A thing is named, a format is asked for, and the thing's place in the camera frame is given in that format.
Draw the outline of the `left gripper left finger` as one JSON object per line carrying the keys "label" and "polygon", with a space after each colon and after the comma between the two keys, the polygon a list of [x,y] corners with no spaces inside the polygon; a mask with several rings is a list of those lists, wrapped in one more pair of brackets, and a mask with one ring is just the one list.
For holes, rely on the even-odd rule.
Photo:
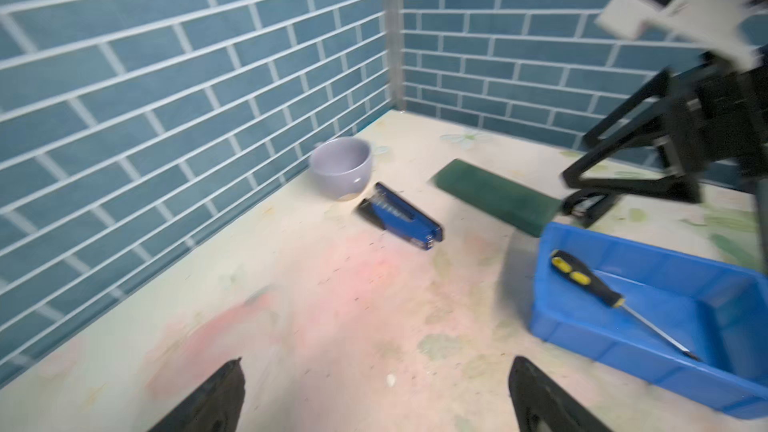
{"label": "left gripper left finger", "polygon": [[150,431],[235,431],[244,399],[245,376],[237,358],[223,364]]}

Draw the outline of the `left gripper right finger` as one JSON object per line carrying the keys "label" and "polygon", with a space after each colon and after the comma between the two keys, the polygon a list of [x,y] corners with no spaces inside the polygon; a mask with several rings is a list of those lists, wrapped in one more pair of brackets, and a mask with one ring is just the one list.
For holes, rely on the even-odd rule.
{"label": "left gripper right finger", "polygon": [[524,356],[515,357],[508,388],[520,431],[611,431]]}

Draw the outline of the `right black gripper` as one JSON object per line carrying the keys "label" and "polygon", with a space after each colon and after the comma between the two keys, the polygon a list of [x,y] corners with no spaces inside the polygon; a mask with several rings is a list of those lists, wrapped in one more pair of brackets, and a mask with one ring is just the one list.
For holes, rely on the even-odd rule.
{"label": "right black gripper", "polygon": [[561,213],[590,228],[627,195],[687,204],[701,202],[696,177],[723,160],[737,163],[751,185],[767,177],[767,65],[739,72],[730,61],[704,53],[701,64],[672,79],[664,68],[601,119],[584,136],[594,149],[627,116],[630,125],[664,97],[669,109],[665,128],[669,157],[679,175],[656,179],[617,179],[582,175],[606,155],[588,152],[566,168],[561,178],[574,189],[561,203]]}

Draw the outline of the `black yellow screwdriver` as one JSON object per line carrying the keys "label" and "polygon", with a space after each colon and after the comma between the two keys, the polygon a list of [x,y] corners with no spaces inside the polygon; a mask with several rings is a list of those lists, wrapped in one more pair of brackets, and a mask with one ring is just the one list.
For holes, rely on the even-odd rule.
{"label": "black yellow screwdriver", "polygon": [[632,317],[653,331],[656,335],[680,351],[683,355],[694,361],[701,361],[701,359],[692,350],[684,346],[682,343],[664,332],[662,329],[657,327],[641,314],[633,310],[626,303],[626,299],[622,294],[610,288],[584,262],[576,258],[571,253],[559,249],[554,250],[550,254],[550,264],[555,270],[566,276],[570,282],[594,295],[606,306],[614,309],[625,310]]}

